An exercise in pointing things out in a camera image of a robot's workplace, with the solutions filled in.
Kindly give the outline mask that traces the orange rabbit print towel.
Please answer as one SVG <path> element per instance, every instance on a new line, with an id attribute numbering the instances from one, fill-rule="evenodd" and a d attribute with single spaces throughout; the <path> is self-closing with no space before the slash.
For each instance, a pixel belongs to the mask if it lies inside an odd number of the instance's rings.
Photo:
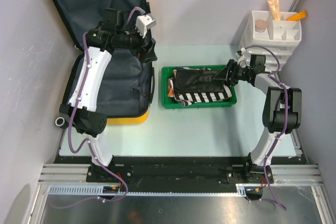
<path id="1" fill-rule="evenodd" d="M 168 93 L 167 96 L 170 98 L 174 97 L 174 88 L 173 88 L 173 78 L 168 80 Z"/>

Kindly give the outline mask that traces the black white striped cloth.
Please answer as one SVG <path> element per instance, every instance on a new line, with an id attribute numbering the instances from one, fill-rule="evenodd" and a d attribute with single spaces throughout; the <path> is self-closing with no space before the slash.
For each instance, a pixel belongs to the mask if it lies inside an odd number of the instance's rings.
<path id="1" fill-rule="evenodd" d="M 222 102 L 232 96 L 230 92 L 230 86 L 225 84 L 224 92 L 220 93 L 177 93 L 174 90 L 174 99 L 176 102 L 182 106 L 193 105 L 196 103 L 212 103 L 212 102 Z"/>

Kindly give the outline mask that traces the green plastic tray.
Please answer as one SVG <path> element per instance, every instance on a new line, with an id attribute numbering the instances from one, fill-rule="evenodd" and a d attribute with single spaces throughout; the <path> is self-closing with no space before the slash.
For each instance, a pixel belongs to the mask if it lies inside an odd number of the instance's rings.
<path id="1" fill-rule="evenodd" d="M 190 68 L 190 69 L 199 69 L 207 68 L 213 70 L 221 70 L 225 65 L 207 65 L 207 66 L 178 66 L 178 67 L 163 67 L 161 69 L 161 103 L 165 109 L 199 109 L 199 108 L 225 108 L 231 107 L 237 103 L 237 97 L 234 87 L 230 87 L 230 92 L 232 96 L 225 101 L 218 101 L 212 103 L 196 103 L 193 105 L 182 106 L 175 101 L 174 98 L 168 96 L 169 93 L 169 79 L 173 77 L 173 70 L 178 68 Z"/>

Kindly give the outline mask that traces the pink round cosmetic jar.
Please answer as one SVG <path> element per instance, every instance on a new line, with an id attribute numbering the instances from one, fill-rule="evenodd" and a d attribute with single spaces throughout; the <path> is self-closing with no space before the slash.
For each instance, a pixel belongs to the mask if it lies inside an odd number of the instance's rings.
<path id="1" fill-rule="evenodd" d="M 268 28 L 268 22 L 263 19 L 255 20 L 255 31 L 258 33 L 263 33 Z"/>

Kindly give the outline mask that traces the white plastic drawer organizer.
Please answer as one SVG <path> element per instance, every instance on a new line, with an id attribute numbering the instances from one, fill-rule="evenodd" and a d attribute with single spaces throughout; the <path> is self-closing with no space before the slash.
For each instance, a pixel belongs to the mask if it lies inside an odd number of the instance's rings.
<path id="1" fill-rule="evenodd" d="M 286 21 L 296 12 L 281 12 L 281 20 L 273 20 L 266 10 L 252 10 L 241 37 L 238 48 L 246 48 L 249 56 L 246 63 L 250 65 L 250 55 L 265 55 L 265 70 L 272 72 L 281 70 L 293 54 L 302 39 L 301 21 Z M 263 33 L 255 31 L 255 20 L 268 22 Z"/>

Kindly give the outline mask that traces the yellow Pikachu hard-shell suitcase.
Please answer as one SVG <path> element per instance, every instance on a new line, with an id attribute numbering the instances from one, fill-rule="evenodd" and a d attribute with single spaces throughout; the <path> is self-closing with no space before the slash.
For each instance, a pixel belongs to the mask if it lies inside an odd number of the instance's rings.
<path id="1" fill-rule="evenodd" d="M 83 62 L 84 32 L 104 20 L 107 8 L 130 12 L 140 7 L 150 13 L 147 0 L 52 0 L 62 22 L 74 43 L 80 50 L 66 87 L 60 107 L 66 104 L 72 94 Z M 97 112 L 107 115 L 107 124 L 136 123 L 149 110 L 154 92 L 153 62 L 141 63 L 125 49 L 117 49 L 103 75 L 99 89 Z M 61 127 L 68 126 L 67 121 Z"/>

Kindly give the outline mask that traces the beige cosmetic tube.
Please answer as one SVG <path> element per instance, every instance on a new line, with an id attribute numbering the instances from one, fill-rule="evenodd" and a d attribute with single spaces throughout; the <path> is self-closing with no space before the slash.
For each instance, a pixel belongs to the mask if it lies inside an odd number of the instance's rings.
<path id="1" fill-rule="evenodd" d="M 279 0 L 267 0 L 273 20 L 281 20 Z"/>

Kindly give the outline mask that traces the orange cosmetic tube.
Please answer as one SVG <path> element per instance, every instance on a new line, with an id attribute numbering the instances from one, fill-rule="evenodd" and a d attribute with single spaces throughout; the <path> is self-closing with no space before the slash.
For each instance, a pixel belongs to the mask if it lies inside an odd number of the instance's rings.
<path id="1" fill-rule="evenodd" d="M 300 20 L 302 20 L 302 19 L 304 19 L 304 18 L 306 18 L 306 17 L 307 17 L 307 11 L 306 11 L 306 10 L 303 10 L 303 11 L 301 11 L 301 12 L 299 12 L 299 13 L 297 13 L 297 14 L 291 16 L 291 17 L 288 17 L 288 18 L 286 19 L 286 21 L 297 22 L 297 21 L 300 21 Z"/>

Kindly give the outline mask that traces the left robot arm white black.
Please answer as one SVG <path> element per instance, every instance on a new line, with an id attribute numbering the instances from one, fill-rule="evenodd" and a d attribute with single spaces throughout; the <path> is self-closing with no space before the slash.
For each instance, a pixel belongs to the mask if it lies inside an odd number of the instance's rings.
<path id="1" fill-rule="evenodd" d="M 141 63 L 157 59 L 156 41 L 146 42 L 156 25 L 153 15 L 140 7 L 130 12 L 107 8 L 105 18 L 84 32 L 83 62 L 76 86 L 66 104 L 60 107 L 68 123 L 68 146 L 77 154 L 88 145 L 92 162 L 99 165 L 98 176 L 105 182 L 115 178 L 116 169 L 110 165 L 113 153 L 107 148 L 104 130 L 107 115 L 97 112 L 98 94 L 103 75 L 117 49 L 132 53 Z"/>

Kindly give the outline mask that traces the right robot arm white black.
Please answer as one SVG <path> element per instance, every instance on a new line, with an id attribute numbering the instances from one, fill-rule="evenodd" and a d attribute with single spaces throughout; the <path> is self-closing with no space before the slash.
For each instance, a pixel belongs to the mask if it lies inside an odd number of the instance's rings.
<path id="1" fill-rule="evenodd" d="M 274 75 L 275 72 L 266 69 L 264 55 L 252 55 L 248 65 L 242 59 L 231 59 L 214 75 L 215 80 L 229 86 L 246 81 L 266 96 L 262 113 L 264 131 L 242 167 L 232 166 L 227 170 L 228 183 L 258 183 L 272 178 L 270 164 L 277 144 L 301 124 L 302 91 L 286 86 Z"/>

